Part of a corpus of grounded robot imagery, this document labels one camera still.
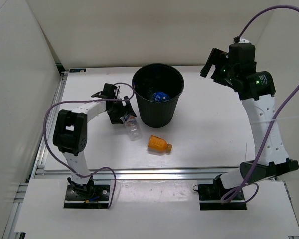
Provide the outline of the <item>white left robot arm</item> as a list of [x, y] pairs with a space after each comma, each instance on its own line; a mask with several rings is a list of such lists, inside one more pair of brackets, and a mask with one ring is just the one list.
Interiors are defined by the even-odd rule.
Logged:
[[53, 134], [53, 145], [58, 148], [71, 171], [68, 179], [73, 189], [83, 199], [93, 197], [95, 188], [84, 149], [88, 140], [88, 123], [99, 114], [106, 112], [111, 124], [124, 124], [127, 116], [136, 116], [128, 96], [119, 96], [120, 83], [105, 83], [103, 90], [73, 110], [60, 110]]

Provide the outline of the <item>blue label water bottle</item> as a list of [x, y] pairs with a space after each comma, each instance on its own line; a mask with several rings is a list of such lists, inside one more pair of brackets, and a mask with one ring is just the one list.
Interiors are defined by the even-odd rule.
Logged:
[[170, 100], [170, 96], [162, 91], [155, 92], [152, 96], [154, 102], [165, 102]]

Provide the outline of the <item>white orange label bottle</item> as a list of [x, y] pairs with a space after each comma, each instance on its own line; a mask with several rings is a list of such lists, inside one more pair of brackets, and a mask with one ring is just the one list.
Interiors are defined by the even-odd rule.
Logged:
[[131, 141], [136, 141], [141, 138], [140, 127], [135, 116], [127, 114], [121, 117], [121, 120], [128, 132], [128, 136]]

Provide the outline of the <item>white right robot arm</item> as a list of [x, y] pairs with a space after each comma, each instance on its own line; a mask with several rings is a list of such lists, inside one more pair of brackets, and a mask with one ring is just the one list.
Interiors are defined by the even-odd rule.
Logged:
[[225, 52], [213, 48], [200, 75], [206, 77], [215, 67], [211, 79], [234, 90], [247, 113], [255, 147], [255, 159], [242, 162], [238, 169], [214, 179], [214, 194], [227, 198], [232, 189], [246, 186], [298, 170], [296, 160], [284, 148], [275, 110], [275, 85], [271, 74], [258, 72], [256, 48], [251, 43], [234, 43]]

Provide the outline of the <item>orange juice bottle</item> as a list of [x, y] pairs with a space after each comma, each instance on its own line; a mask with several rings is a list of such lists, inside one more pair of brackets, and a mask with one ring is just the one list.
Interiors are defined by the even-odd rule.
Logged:
[[167, 143], [164, 139], [151, 135], [148, 144], [148, 151], [157, 154], [169, 154], [172, 150], [172, 145]]

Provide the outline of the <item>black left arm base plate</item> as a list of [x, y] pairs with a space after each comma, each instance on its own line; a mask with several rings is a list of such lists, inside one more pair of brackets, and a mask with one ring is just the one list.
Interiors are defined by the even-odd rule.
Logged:
[[74, 184], [68, 183], [63, 208], [108, 209], [110, 188], [109, 184], [94, 184], [89, 182], [88, 188], [79, 189]]

